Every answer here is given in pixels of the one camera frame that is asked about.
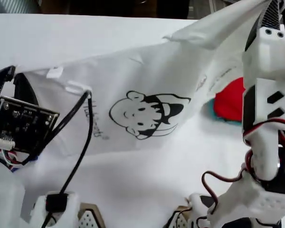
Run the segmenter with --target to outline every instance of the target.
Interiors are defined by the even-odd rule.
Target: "white tablecloth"
[[[61,63],[163,42],[193,21],[61,15],[0,15],[0,69],[42,69]],[[247,147],[241,127],[211,119],[204,108],[156,151],[107,153],[84,158],[69,190],[95,203],[108,228],[160,228],[184,197],[206,193],[205,170],[233,177]],[[49,146],[36,164],[15,175],[26,186],[23,215],[37,196],[58,190],[77,157],[61,159]],[[228,184],[209,179],[217,194]]]

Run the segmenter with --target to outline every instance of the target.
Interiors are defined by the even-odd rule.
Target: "red cloth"
[[[213,108],[218,117],[242,121],[243,92],[245,90],[243,83],[243,78],[240,77],[216,94]]]

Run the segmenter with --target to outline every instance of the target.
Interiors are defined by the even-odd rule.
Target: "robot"
[[[243,53],[243,140],[251,147],[236,178],[207,171],[211,197],[190,195],[197,228],[281,227],[285,216],[285,0],[269,0]],[[205,175],[232,182],[217,197]]]
[[[79,196],[73,192],[66,192],[66,188],[80,165],[92,137],[92,92],[83,91],[74,108],[54,127],[59,113],[40,107],[24,74],[14,75],[14,73],[14,66],[0,71],[0,94],[6,82],[14,79],[15,84],[13,98],[0,95],[0,228],[49,226],[77,228],[81,203]],[[72,119],[86,99],[91,118],[89,118],[89,131],[82,153],[62,189],[38,198],[31,212],[30,222],[27,223],[20,217],[25,189],[11,171],[38,157],[46,145]],[[14,151],[26,153],[26,159],[23,161],[15,159]],[[60,213],[59,220],[55,219],[54,213]]]
[[[266,7],[251,29],[243,54],[246,88],[243,139],[251,150],[247,152],[245,163],[236,178],[227,179],[211,171],[203,174],[202,182],[211,196],[190,196],[192,223],[189,224],[194,228],[277,228],[285,216],[285,29],[280,27],[281,15],[285,25],[285,0],[265,2]],[[42,152],[76,113],[78,106],[85,99],[90,99],[91,92],[84,93],[64,122],[54,128],[59,113],[39,107],[26,79],[14,76],[14,70],[11,66],[0,71],[0,92],[3,84],[13,78],[15,85],[26,88],[16,87],[14,98],[0,96],[0,150],[4,158],[8,158],[8,151],[13,149],[26,153],[34,151],[21,162],[24,165]],[[90,120],[90,126],[93,126],[93,118]],[[34,143],[24,143],[23,139],[27,137]],[[65,192],[72,174],[74,172],[60,192],[38,198],[31,221],[27,223],[20,218],[24,187],[0,160],[0,228],[45,228],[51,214],[56,211],[63,214],[53,228],[78,227],[78,196]],[[232,182],[232,185],[226,193],[217,197],[205,182],[207,174]]]

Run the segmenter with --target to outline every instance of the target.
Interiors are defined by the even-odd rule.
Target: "wire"
[[[266,123],[280,123],[280,124],[284,124],[285,125],[285,119],[271,118],[271,119],[265,120],[263,122],[257,123],[251,129],[243,132],[244,143],[246,145],[250,146],[250,142],[248,140],[246,140],[247,136],[249,134],[251,134],[253,131],[255,131],[257,128],[259,128],[260,126],[262,126],[263,124],[266,124]]]
[[[89,146],[89,143],[91,141],[91,138],[92,138],[94,120],[93,120],[93,106],[92,106],[92,93],[91,93],[91,91],[88,91],[88,95],[90,95],[89,98],[88,98],[88,109],[89,109],[89,116],[90,116],[90,118],[89,118],[89,131],[88,131],[88,134],[87,134],[87,139],[86,139],[84,148],[83,148],[83,150],[82,150],[82,152],[81,152],[81,154],[80,154],[80,156],[78,158],[78,161],[76,162],[76,164],[75,164],[73,170],[71,171],[69,177],[67,178],[66,182],[62,186],[59,194],[63,194],[65,192],[65,190],[67,189],[67,187],[68,187],[69,183],[71,182],[73,176],[75,175],[75,173],[76,173],[76,171],[77,171],[77,169],[78,169],[78,167],[79,167],[83,157],[85,156],[86,150],[87,150],[87,148]],[[47,214],[47,216],[45,217],[44,222],[43,222],[41,228],[45,228],[47,226],[47,224],[50,221],[52,216],[53,216],[53,214],[51,212],[49,212]]]
[[[201,216],[201,217],[198,217],[198,218],[196,219],[196,226],[197,226],[198,228],[200,228],[200,226],[199,226],[199,221],[200,221],[201,219],[207,219],[207,216]]]
[[[57,220],[56,220],[56,218],[53,215],[51,216],[51,219],[54,220],[55,224],[57,223]]]
[[[80,99],[77,101],[77,103],[74,105],[72,110],[60,121],[57,127],[47,135],[43,143],[37,146],[35,151],[32,152],[21,164],[25,165],[29,161],[39,156],[41,152],[44,150],[44,148],[53,140],[53,138],[55,138],[55,136],[58,135],[59,132],[70,122],[70,120],[74,117],[74,115],[78,112],[80,107],[83,105],[85,100],[91,95],[92,95],[91,91],[85,91],[80,97]]]
[[[218,175],[217,173],[215,172],[212,172],[212,171],[206,171],[203,173],[202,177],[201,177],[201,182],[202,184],[204,185],[205,189],[208,191],[208,193],[211,195],[211,197],[213,198],[214,200],[214,208],[213,210],[210,212],[210,214],[212,215],[214,213],[214,211],[216,210],[217,206],[218,206],[218,203],[219,203],[219,199],[218,197],[216,196],[215,192],[209,187],[209,185],[206,183],[205,181],[205,176],[206,174],[210,174],[211,176],[219,179],[220,181],[223,181],[223,182],[227,182],[227,183],[233,183],[233,182],[236,182],[236,181],[239,181],[240,179],[243,178],[243,171],[246,171],[247,169],[242,169],[239,173],[239,175],[235,178],[226,178],[226,177],[222,177],[220,175]]]
[[[191,211],[191,210],[192,210],[192,208],[188,208],[188,209],[181,210],[181,211],[179,212],[179,214],[178,214],[177,217],[176,217],[176,221],[175,221],[175,227],[176,227],[176,228],[178,228],[178,221],[179,221],[179,218],[180,218],[181,214],[184,213],[184,212],[186,212],[186,211]]]

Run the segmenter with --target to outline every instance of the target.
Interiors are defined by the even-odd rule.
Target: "screw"
[[[13,117],[17,118],[19,116],[19,112],[18,111],[13,111]]]
[[[9,107],[9,103],[7,103],[7,102],[5,102],[4,104],[3,104],[3,108],[5,109],[5,110],[8,110],[10,107]]]

